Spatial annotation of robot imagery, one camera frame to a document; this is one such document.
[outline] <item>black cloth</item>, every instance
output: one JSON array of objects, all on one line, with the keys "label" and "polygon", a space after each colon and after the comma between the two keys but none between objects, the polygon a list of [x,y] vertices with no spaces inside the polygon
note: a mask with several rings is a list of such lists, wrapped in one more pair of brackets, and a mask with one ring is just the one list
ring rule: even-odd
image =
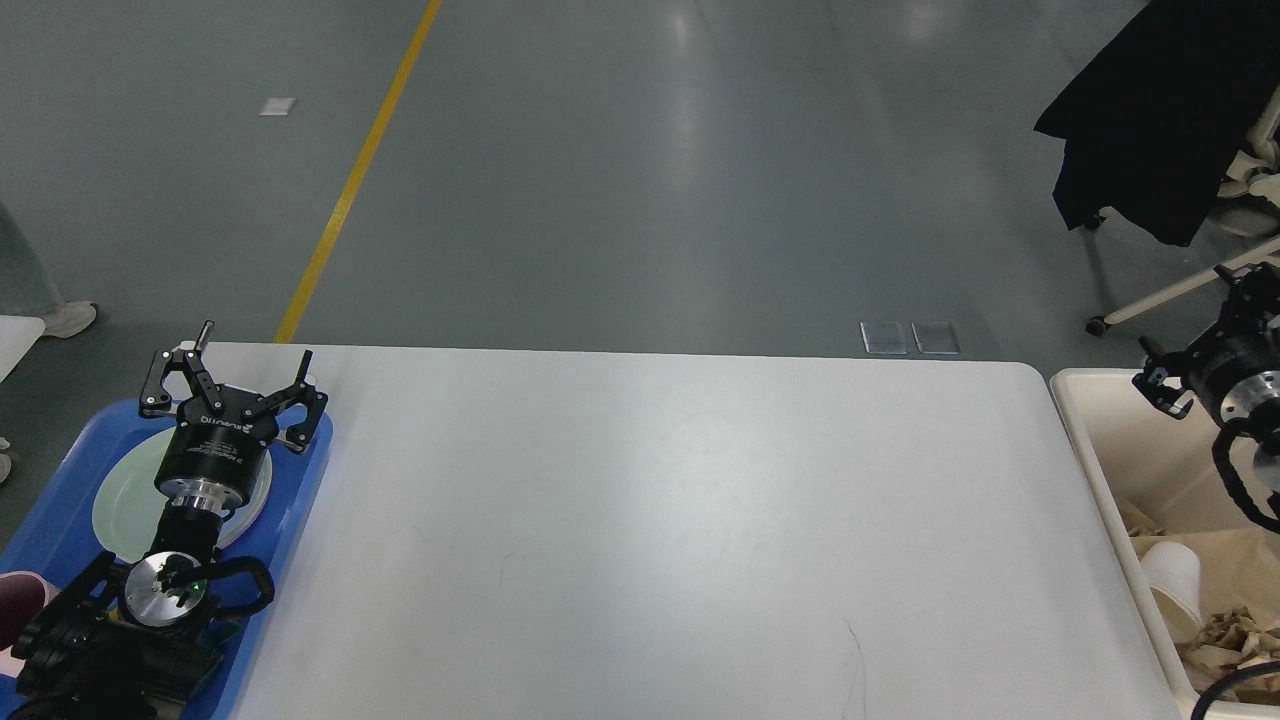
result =
[{"label": "black cloth", "polygon": [[1068,228],[1110,205],[1190,245],[1280,86],[1280,0],[1153,0],[1044,110]]}]

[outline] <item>chair leg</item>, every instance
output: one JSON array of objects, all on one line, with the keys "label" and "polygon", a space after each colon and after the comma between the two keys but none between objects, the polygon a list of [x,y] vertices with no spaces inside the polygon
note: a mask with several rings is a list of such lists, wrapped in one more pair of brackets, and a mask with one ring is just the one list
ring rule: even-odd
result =
[{"label": "chair leg", "polygon": [[[1236,268],[1240,268],[1242,265],[1248,265],[1249,263],[1257,263],[1258,260],[1262,260],[1267,255],[1274,255],[1276,252],[1280,252],[1280,237],[1274,237],[1267,242],[1263,242],[1262,245],[1254,247],[1253,250],[1249,250],[1248,252],[1236,255],[1230,260],[1224,260],[1222,265],[1234,270]],[[1212,282],[1215,278],[1217,278],[1217,273],[1215,273],[1212,268],[1201,273],[1196,273],[1194,275],[1178,281],[1174,284],[1164,290],[1160,290],[1158,292],[1153,292],[1147,297],[1138,300],[1137,302],[1130,302],[1129,305],[1125,305],[1119,310],[1112,310],[1106,315],[1091,318],[1089,323],[1085,325],[1085,331],[1088,331],[1089,334],[1101,336],[1112,325],[1119,325],[1120,323],[1130,318],[1134,318],[1135,315],[1140,315],[1147,310],[1151,310],[1152,307],[1164,305],[1165,302],[1169,302],[1175,297],[1185,295],[1202,284]]]}]

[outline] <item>robotic arm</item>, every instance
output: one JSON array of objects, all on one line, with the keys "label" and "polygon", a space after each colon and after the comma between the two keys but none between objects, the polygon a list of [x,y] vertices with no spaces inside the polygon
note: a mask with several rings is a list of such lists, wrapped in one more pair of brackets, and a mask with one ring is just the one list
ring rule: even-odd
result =
[{"label": "robotic arm", "polygon": [[[1280,515],[1280,274],[1270,264],[1238,270],[1217,268],[1230,286],[1217,320],[1187,350],[1165,352],[1156,341],[1140,338],[1147,357],[1133,384],[1161,413],[1181,420],[1199,398],[1221,430],[1213,442],[1213,464],[1228,495],[1253,523],[1280,533],[1280,519],[1258,509],[1231,464],[1230,450],[1240,438],[1257,445],[1253,468],[1271,495],[1267,505]],[[1165,384],[1181,379],[1181,387]]]},{"label": "robotic arm", "polygon": [[[218,670],[220,646],[275,597],[262,561],[221,559],[218,536],[257,489],[273,442],[306,451],[328,397],[306,380],[311,351],[269,396],[214,382],[202,361],[211,329],[192,350],[157,351],[138,397],[143,418],[178,421],[155,477],[169,501],[151,548],[132,565],[100,553],[27,625],[13,656],[26,660],[17,689],[29,700],[10,720],[177,719]],[[164,388],[172,373],[192,391],[175,413]],[[307,415],[279,436],[276,418],[293,405]],[[252,579],[256,600],[221,603],[214,589],[233,575]]]}]

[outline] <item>white bin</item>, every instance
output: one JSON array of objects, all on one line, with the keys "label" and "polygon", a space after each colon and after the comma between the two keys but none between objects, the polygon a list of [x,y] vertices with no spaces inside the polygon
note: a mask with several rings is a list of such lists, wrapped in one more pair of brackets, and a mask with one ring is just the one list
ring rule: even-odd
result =
[{"label": "white bin", "polygon": [[[1129,588],[1160,664],[1184,715],[1198,694],[1165,629],[1133,551],[1112,493],[1130,500],[1170,533],[1248,528],[1251,523],[1226,496],[1213,468],[1217,425],[1197,401],[1185,420],[1153,409],[1133,387],[1137,370],[1062,370],[1050,380],[1062,423],[1089,478],[1098,511],[1116,548]],[[1245,483],[1254,443],[1239,441],[1233,460]],[[1210,717],[1280,719],[1280,707],[1219,701]]]}]

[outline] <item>shoe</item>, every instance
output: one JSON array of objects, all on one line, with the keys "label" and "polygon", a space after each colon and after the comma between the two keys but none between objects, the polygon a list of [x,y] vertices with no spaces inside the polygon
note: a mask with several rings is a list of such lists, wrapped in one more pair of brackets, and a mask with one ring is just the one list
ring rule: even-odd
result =
[{"label": "shoe", "polygon": [[97,319],[97,305],[83,300],[63,302],[40,319],[45,322],[45,334],[40,337],[68,338],[93,324]]}]

